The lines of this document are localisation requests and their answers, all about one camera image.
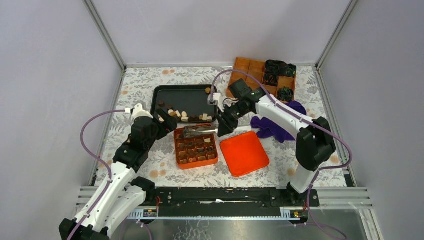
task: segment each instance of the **purple towel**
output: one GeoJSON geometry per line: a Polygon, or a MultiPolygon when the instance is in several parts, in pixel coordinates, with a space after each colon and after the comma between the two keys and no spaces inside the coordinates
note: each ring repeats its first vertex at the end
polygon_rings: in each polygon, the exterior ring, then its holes
{"type": "MultiPolygon", "coordinates": [[[[306,109],[299,102],[290,101],[286,103],[286,105],[296,112],[306,115],[306,109]]],[[[275,139],[280,143],[284,143],[286,140],[295,140],[295,138],[291,136],[286,130],[282,129],[280,126],[266,117],[259,119],[259,117],[254,116],[250,121],[250,125],[254,129],[261,129],[256,133],[257,137],[260,139],[267,139],[274,136],[275,139]]]]}

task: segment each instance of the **wooden organizer box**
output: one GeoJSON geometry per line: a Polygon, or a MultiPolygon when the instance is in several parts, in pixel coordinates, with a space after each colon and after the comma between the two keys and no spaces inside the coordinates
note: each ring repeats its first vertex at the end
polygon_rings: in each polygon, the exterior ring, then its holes
{"type": "MultiPolygon", "coordinates": [[[[277,92],[279,89],[283,87],[288,87],[289,89],[293,90],[293,100],[295,100],[294,93],[296,93],[296,75],[294,77],[288,77],[288,76],[279,76],[278,77],[278,86],[270,86],[264,84],[264,75],[265,75],[265,62],[264,61],[257,61],[249,58],[242,58],[237,57],[235,59],[234,69],[243,71],[247,74],[252,75],[255,77],[258,81],[260,81],[261,84],[265,87],[266,90],[275,97],[277,97],[277,92]]],[[[246,84],[252,89],[255,90],[259,88],[259,84],[256,83],[255,80],[251,79],[250,77],[247,77],[246,75],[239,73],[239,72],[232,72],[231,73],[231,79],[229,80],[229,84],[233,84],[235,81],[243,79],[246,84]]],[[[226,89],[226,95],[227,97],[233,98],[233,94],[231,93],[230,89],[226,89]]]]}

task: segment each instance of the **orange plastic tray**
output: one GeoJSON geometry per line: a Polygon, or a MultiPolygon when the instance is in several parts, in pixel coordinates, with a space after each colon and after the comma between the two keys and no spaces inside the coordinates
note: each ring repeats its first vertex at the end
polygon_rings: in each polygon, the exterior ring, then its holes
{"type": "Polygon", "coordinates": [[[270,164],[270,159],[253,131],[224,140],[220,144],[229,172],[241,177],[270,164]]]}
{"type": "MultiPolygon", "coordinates": [[[[198,126],[211,126],[211,124],[199,124],[198,126]]],[[[177,166],[186,170],[216,164],[218,152],[215,136],[209,134],[184,138],[183,129],[178,128],[173,132],[177,166]]]]}

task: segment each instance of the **white wall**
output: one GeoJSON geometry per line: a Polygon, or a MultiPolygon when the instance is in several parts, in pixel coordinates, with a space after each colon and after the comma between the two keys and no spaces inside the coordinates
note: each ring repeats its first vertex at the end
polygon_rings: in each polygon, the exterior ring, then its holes
{"type": "Polygon", "coordinates": [[[424,1],[360,1],[324,63],[385,240],[423,239],[424,1]]]}
{"type": "MultiPolygon", "coordinates": [[[[119,80],[83,1],[2,1],[0,239],[60,239],[93,166],[81,127],[110,109],[119,80]]],[[[87,131],[95,152],[105,123],[87,131]]]]}
{"type": "Polygon", "coordinates": [[[349,0],[94,0],[127,64],[315,63],[349,0]]]}

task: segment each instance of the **table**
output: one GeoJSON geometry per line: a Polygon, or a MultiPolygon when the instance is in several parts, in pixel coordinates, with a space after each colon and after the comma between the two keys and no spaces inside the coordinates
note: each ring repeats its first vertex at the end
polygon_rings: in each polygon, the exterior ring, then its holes
{"type": "MultiPolygon", "coordinates": [[[[128,68],[126,70],[116,109],[132,108],[144,102],[150,110],[154,89],[159,85],[211,84],[214,77],[221,71],[231,67],[145,67],[128,68]]],[[[217,89],[225,94],[231,73],[222,75],[217,89]]],[[[316,83],[312,67],[297,68],[296,92],[294,99],[300,102],[312,118],[326,117],[325,109],[316,83]]],[[[249,125],[253,113],[242,117],[239,126],[249,125]]],[[[110,131],[105,139],[101,154],[109,165],[113,162],[115,151],[127,139],[131,131],[131,116],[125,113],[115,113],[112,118],[110,131]]],[[[296,161],[296,142],[277,142],[273,137],[261,139],[261,143],[269,156],[267,167],[250,174],[233,177],[230,174],[224,156],[219,148],[219,142],[240,133],[233,133],[219,138],[217,164],[205,167],[181,170],[177,167],[173,134],[157,141],[148,160],[138,171],[137,175],[153,181],[158,187],[285,187],[294,176],[299,163],[296,161]]],[[[337,153],[325,163],[328,166],[340,164],[337,153]]],[[[99,186],[107,175],[106,168],[99,166],[96,173],[95,186],[99,186]]],[[[341,169],[325,170],[320,173],[315,186],[345,187],[346,180],[341,169]]]]}

